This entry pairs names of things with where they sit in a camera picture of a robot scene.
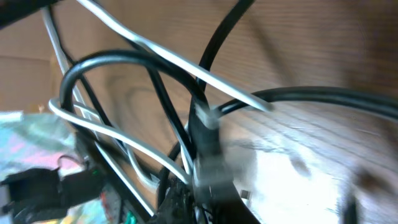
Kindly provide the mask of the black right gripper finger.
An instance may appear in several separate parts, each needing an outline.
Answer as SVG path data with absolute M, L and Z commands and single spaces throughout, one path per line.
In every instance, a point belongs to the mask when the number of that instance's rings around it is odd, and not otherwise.
M 193 196 L 183 182 L 171 180 L 171 188 L 165 200 L 146 224 L 197 224 Z

